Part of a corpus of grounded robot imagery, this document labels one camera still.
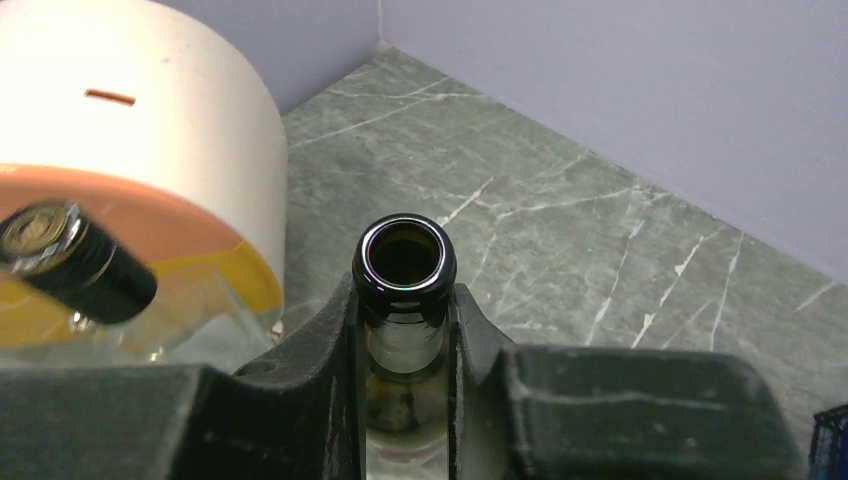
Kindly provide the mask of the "clear bottle with label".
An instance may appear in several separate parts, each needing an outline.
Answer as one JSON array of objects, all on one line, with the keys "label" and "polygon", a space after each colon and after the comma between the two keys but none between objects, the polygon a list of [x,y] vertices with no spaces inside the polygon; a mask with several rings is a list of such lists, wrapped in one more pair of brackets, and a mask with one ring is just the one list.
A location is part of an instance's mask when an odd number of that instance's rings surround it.
[{"label": "clear bottle with label", "polygon": [[188,265],[158,276],[80,206],[45,200],[1,223],[1,264],[70,311],[79,347],[49,365],[202,363],[236,371],[273,345],[223,273]]}]

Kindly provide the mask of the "dark green wine bottle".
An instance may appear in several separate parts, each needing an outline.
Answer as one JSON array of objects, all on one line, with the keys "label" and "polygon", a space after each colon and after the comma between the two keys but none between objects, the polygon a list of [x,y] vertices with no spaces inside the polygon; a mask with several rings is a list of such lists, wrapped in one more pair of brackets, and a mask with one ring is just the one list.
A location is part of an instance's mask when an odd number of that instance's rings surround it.
[{"label": "dark green wine bottle", "polygon": [[391,214],[355,249],[352,280],[365,327],[365,423],[370,479],[444,479],[447,317],[453,245],[433,220]]}]

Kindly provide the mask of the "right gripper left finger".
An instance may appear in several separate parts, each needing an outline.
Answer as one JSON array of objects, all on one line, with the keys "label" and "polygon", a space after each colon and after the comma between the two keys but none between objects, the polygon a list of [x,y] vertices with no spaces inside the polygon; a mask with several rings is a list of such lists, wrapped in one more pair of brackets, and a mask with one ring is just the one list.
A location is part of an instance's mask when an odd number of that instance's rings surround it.
[{"label": "right gripper left finger", "polygon": [[233,374],[202,365],[1,373],[5,479],[361,479],[364,354],[344,275]]}]

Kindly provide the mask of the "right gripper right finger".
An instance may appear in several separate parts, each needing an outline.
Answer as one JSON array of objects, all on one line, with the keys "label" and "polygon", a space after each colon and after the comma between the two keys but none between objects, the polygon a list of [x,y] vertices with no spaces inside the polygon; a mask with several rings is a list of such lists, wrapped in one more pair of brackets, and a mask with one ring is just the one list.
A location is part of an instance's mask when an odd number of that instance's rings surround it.
[{"label": "right gripper right finger", "polygon": [[708,352],[522,344],[458,285],[451,479],[801,479],[764,377]]}]

